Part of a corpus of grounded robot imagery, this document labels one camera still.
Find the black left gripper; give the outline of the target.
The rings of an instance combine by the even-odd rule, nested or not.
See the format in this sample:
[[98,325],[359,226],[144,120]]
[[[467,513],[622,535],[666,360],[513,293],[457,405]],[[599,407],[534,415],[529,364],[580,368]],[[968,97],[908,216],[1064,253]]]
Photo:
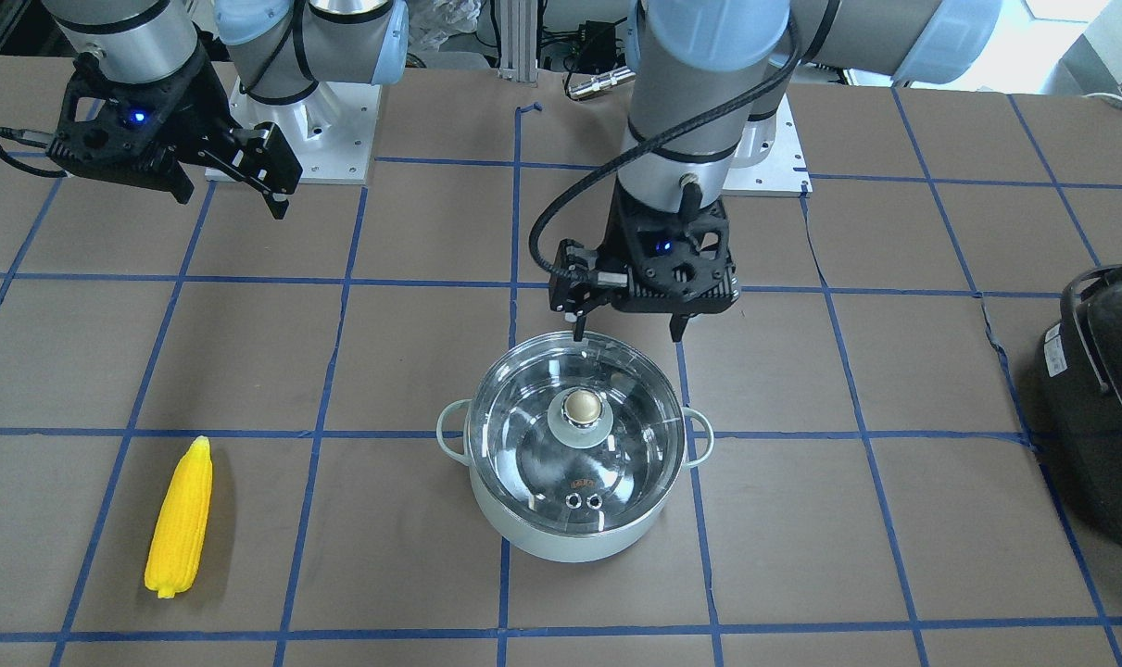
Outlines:
[[[717,316],[737,296],[729,220],[721,199],[700,205],[699,184],[686,182],[675,212],[653,208],[620,184],[601,244],[601,269],[620,273],[625,287],[611,290],[613,308],[631,313],[668,313],[672,342],[683,342],[698,316]],[[582,342],[587,313],[570,313],[574,342]]]

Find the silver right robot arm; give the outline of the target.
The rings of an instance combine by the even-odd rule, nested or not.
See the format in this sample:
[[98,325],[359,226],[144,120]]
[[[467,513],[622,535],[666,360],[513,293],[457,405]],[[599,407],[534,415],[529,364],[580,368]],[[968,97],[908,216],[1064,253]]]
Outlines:
[[45,156],[68,176],[187,203],[186,168],[256,190],[274,219],[329,149],[358,149],[361,109],[335,86],[390,85],[407,63],[404,1],[217,1],[237,68],[227,92],[181,1],[48,1],[77,51]]

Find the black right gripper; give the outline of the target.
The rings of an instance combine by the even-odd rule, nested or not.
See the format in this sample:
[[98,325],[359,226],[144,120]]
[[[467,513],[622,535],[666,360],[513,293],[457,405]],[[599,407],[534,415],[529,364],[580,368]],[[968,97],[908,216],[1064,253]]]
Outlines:
[[275,122],[234,128],[205,47],[148,83],[108,79],[91,54],[77,56],[74,68],[45,149],[61,170],[167,193],[184,205],[194,185],[183,164],[205,166],[251,186],[272,218],[284,219],[302,176],[298,157]]

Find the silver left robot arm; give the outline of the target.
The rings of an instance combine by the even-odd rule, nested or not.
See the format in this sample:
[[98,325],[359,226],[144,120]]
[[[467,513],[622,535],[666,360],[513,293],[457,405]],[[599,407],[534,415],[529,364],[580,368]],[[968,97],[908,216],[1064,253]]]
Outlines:
[[802,63],[895,82],[959,79],[987,46],[997,1],[636,1],[623,152],[539,216],[531,257],[552,311],[585,337],[587,313],[697,316],[737,296],[725,195],[732,170],[767,155]]

